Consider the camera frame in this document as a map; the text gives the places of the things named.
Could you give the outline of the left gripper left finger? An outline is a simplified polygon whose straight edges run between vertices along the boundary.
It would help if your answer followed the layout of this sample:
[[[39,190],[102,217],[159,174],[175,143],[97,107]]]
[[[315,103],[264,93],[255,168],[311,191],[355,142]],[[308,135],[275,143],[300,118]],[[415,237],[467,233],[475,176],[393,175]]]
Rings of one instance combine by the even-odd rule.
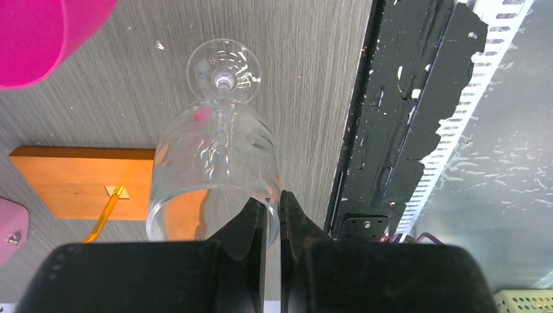
[[[18,312],[261,312],[267,211],[257,200],[204,241],[67,244]]]

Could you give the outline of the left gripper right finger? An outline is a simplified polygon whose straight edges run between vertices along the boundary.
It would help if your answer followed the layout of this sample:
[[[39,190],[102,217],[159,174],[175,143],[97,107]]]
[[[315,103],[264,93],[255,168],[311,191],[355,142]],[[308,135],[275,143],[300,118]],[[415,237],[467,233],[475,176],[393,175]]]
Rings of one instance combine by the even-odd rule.
[[[283,312],[495,312],[472,255],[451,245],[335,241],[280,196]]]

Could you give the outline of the clear glass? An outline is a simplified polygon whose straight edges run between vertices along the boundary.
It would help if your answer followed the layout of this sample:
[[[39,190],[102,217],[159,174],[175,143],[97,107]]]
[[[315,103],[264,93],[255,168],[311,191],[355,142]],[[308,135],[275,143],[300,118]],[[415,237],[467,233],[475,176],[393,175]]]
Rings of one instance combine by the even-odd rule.
[[[194,50],[186,74],[196,101],[170,121],[157,145],[147,238],[204,240],[253,200],[266,215],[272,245],[281,189],[273,136],[249,105],[261,83],[256,56],[234,40],[210,40]]]

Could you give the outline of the magenta plastic wine glass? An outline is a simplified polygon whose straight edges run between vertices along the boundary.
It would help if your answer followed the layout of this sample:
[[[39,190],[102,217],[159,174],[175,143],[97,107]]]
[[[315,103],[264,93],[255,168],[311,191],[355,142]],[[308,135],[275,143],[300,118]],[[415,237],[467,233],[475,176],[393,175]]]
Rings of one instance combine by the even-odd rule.
[[[116,1],[2,1],[1,89],[46,79],[97,33]]]

